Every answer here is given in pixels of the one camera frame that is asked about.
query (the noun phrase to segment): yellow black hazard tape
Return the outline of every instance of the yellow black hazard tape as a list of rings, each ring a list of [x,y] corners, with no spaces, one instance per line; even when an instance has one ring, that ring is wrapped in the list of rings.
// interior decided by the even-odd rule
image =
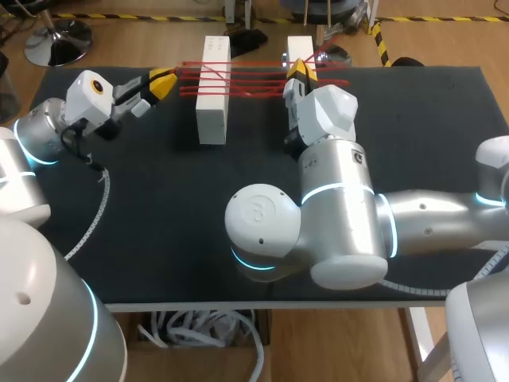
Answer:
[[[164,22],[222,22],[225,18],[207,17],[193,18],[189,16],[137,16],[134,14],[52,14],[52,18],[94,18],[94,19],[122,19],[141,21],[164,21]]]
[[[377,22],[373,25],[373,36],[375,37],[376,46],[379,49],[380,60],[382,61],[382,65],[384,67],[390,67],[391,63],[389,60],[389,55],[387,54],[387,48],[385,46],[385,42],[382,39],[382,32],[380,31],[380,23]]]
[[[122,20],[163,21],[163,22],[225,22],[224,17],[194,18],[190,16],[139,16],[135,14],[52,14],[53,18],[109,18]],[[292,18],[256,18],[262,24],[293,24]]]
[[[191,16],[143,16],[135,14],[52,14],[53,18],[95,18],[95,19],[122,19],[122,20],[140,20],[140,21],[163,21],[163,22],[225,22],[226,19],[221,16],[211,16],[206,18],[194,18]],[[13,17],[11,14],[3,14],[3,17]],[[300,24],[293,18],[256,18],[256,21],[262,24]],[[433,18],[433,17],[393,17],[376,18],[377,22],[382,21],[488,21],[488,22],[509,22],[506,16],[461,16],[453,18]]]
[[[399,21],[399,22],[410,22],[410,21],[487,21],[487,22],[509,22],[507,16],[460,16],[453,18],[430,18],[426,16],[422,17],[407,17],[407,18],[376,18],[376,21]]]

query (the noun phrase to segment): black table mat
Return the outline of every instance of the black table mat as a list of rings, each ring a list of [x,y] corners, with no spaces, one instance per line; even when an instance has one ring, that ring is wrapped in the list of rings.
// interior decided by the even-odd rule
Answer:
[[[81,70],[49,70],[33,106],[64,98]],[[146,72],[91,70],[112,84]],[[328,76],[350,80],[346,89],[358,97],[357,141],[367,152],[376,192],[471,192],[477,146],[507,133],[478,68],[352,68]],[[110,170],[111,195],[98,227],[70,263],[105,303],[424,299],[381,286],[325,290],[307,272],[271,284],[240,274],[223,223],[231,195],[268,183],[299,201],[297,164],[282,153],[286,109],[282,99],[231,99],[227,145],[200,146],[195,103],[175,89],[142,119],[126,118],[113,142],[89,139],[94,158]],[[41,232],[62,254],[97,211],[103,195],[98,178],[71,157],[38,174],[52,208]],[[450,288],[472,278],[491,255],[463,250],[396,257],[387,279]]]

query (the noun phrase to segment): white block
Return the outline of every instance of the white block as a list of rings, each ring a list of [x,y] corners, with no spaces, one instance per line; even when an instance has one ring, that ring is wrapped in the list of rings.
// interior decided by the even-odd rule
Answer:
[[[220,62],[221,64],[203,64],[198,92],[229,93],[230,37],[206,36],[202,61],[204,63]],[[226,143],[228,99],[228,95],[222,94],[199,95],[196,98],[196,122],[202,145],[224,145]]]
[[[307,60],[314,52],[313,39],[311,36],[288,36],[286,61],[289,67],[291,67],[298,58]],[[311,69],[315,69],[315,58],[313,57],[307,64]]]

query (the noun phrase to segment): chair base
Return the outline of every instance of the chair base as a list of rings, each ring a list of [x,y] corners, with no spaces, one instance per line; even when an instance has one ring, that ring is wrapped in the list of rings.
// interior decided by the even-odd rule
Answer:
[[[54,21],[54,29],[34,32],[25,44],[28,61],[45,67],[71,64],[87,54],[93,42],[90,26],[79,20]]]

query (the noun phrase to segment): cable bundle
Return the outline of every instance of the cable bundle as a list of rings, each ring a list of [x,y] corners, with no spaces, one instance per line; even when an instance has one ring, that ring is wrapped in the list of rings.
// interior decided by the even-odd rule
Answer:
[[[152,312],[150,332],[142,325],[138,331],[157,347],[204,347],[224,348],[229,346],[235,335],[244,325],[245,336],[252,333],[258,359],[251,374],[250,382],[260,377],[264,361],[262,340],[255,327],[255,312],[251,311],[251,320],[234,310],[179,310],[169,319],[168,312]]]

